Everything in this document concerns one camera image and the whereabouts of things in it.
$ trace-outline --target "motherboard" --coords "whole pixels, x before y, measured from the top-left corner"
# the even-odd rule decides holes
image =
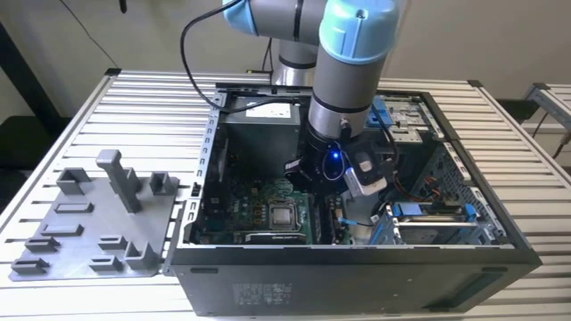
[[[201,243],[311,244],[308,195],[285,179],[233,180],[228,208],[204,226]]]

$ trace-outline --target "white wall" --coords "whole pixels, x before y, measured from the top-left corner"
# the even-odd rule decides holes
[[[11,116],[31,116],[32,111],[4,70],[0,69],[0,124]]]
[[[184,24],[220,0],[65,0],[121,68],[181,71]],[[571,83],[571,1],[408,0],[384,76],[479,79],[499,98],[532,82]],[[59,110],[73,114],[111,63],[59,0],[1,0],[0,19]],[[187,51],[195,70],[259,68],[265,39],[221,15],[199,23]]]
[[[117,0],[65,0],[120,68],[181,71],[181,29],[221,1],[127,2],[123,15]],[[112,67],[109,60],[59,0],[1,0],[0,20],[56,108],[72,115]],[[232,30],[217,15],[199,23],[188,34],[189,64],[197,71],[257,69],[265,44],[267,39]]]
[[[477,79],[497,98],[571,84],[569,0],[409,0],[384,75]]]

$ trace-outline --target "label sticker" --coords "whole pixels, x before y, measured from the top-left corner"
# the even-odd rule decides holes
[[[292,112],[289,104],[267,104],[260,107],[247,110],[247,117],[261,117],[261,118],[291,118]]]

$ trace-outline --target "aluminum extrusion table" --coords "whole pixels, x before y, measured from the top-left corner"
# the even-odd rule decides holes
[[[207,95],[216,82],[268,83],[267,75],[259,74],[195,77]],[[476,83],[383,79],[379,87],[431,93],[544,264],[467,314],[381,319],[571,320],[571,178]],[[0,317],[57,321],[197,318],[176,278],[12,282],[8,274],[24,250],[23,241],[56,198],[59,171],[84,167],[89,176],[104,176],[95,166],[103,148],[120,149],[124,166],[133,167],[140,177],[168,171],[180,178],[175,217],[189,195],[207,114],[208,106],[184,74],[123,71],[104,77],[0,215]],[[316,319],[376,320],[379,316],[307,318]]]

